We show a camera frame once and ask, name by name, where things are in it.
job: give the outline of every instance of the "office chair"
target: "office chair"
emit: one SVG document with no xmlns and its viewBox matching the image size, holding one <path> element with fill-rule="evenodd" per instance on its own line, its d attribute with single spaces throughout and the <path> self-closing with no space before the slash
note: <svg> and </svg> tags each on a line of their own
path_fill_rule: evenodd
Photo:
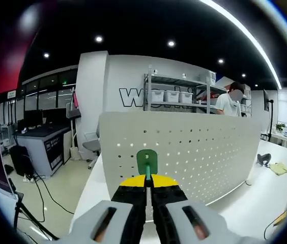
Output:
<svg viewBox="0 0 287 244">
<path fill-rule="evenodd" d="M 96 156 L 97 156 L 88 165 L 88 168 L 92 169 L 94 165 L 96 164 L 96 161 L 100 155 L 100 150 L 101 150 L 101 144 L 99 141 L 99 127 L 97 127 L 96 132 L 85 134 L 85 137 L 88 141 L 84 142 L 82 146 L 86 148 L 87 150 L 92 151 L 93 153 L 96 153 Z"/>
</svg>

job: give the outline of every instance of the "white desk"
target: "white desk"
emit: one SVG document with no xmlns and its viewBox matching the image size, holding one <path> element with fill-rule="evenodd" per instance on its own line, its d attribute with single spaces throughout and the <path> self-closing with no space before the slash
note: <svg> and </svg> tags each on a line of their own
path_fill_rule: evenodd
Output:
<svg viewBox="0 0 287 244">
<path fill-rule="evenodd" d="M 284 136 L 283 133 L 277 132 L 276 130 L 271 131 L 271 138 L 276 138 L 276 140 L 282 140 L 283 146 L 287 148 L 287 136 Z"/>
<path fill-rule="evenodd" d="M 287 148 L 260 140 L 257 153 L 270 153 L 270 163 L 283 162 L 287 166 Z M 277 176 L 269 168 L 254 164 L 248 179 L 252 186 L 244 184 L 209 207 L 226 219 L 231 231 L 263 239 L 264 229 L 286 208 L 287 174 Z M 70 230 L 74 220 L 101 200 L 110 200 L 110 197 L 100 156 L 84 187 Z M 141 244 L 160 243 L 154 223 L 146 223 L 143 231 Z M 274 228 L 269 227 L 266 237 L 273 231 Z"/>
</svg>

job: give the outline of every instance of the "white wall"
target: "white wall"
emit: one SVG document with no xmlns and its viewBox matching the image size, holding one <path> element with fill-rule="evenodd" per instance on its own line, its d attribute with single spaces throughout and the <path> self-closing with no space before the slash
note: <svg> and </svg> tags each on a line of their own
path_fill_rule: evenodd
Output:
<svg viewBox="0 0 287 244">
<path fill-rule="evenodd" d="M 268 90 L 269 99 L 274 100 L 274 117 L 273 125 L 278 122 L 278 92 L 276 90 Z M 264 111 L 264 95 L 262 90 L 253 90 L 251 92 L 252 100 L 252 118 L 256 124 L 261 125 L 262 131 L 270 126 L 270 113 Z"/>
<path fill-rule="evenodd" d="M 99 115 L 103 111 L 104 77 L 107 51 L 83 53 L 80 56 L 76 80 L 76 95 L 81 118 L 76 120 L 79 152 L 84 159 L 92 157 L 82 144 L 88 140 L 86 134 L 95 134 Z"/>
<path fill-rule="evenodd" d="M 144 74 L 157 69 L 158 74 L 188 79 L 206 76 L 208 70 L 183 62 L 148 56 L 110 55 L 106 84 L 105 111 L 142 111 Z"/>
</svg>

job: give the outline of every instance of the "white storage box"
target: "white storage box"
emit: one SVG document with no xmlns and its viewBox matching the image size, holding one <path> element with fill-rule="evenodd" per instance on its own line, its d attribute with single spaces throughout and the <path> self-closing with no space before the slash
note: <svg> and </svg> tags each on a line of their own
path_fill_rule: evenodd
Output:
<svg viewBox="0 0 287 244">
<path fill-rule="evenodd" d="M 187 93 L 185 91 L 182 91 L 180 93 L 180 103 L 192 103 L 192 96 L 193 93 Z"/>
<path fill-rule="evenodd" d="M 152 103 L 158 103 L 164 101 L 164 91 L 163 90 L 152 90 Z"/>
<path fill-rule="evenodd" d="M 166 90 L 164 93 L 164 101 L 170 103 L 178 103 L 179 95 L 180 92 L 177 90 Z"/>
</svg>

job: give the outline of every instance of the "white t-shirt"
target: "white t-shirt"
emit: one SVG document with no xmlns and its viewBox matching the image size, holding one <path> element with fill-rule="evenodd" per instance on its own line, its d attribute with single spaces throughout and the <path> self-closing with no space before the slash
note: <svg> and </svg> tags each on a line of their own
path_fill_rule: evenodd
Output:
<svg viewBox="0 0 287 244">
<path fill-rule="evenodd" d="M 238 101 L 233 101 L 228 93 L 218 97 L 216 109 L 222 110 L 225 115 L 241 117 L 241 105 Z"/>
</svg>

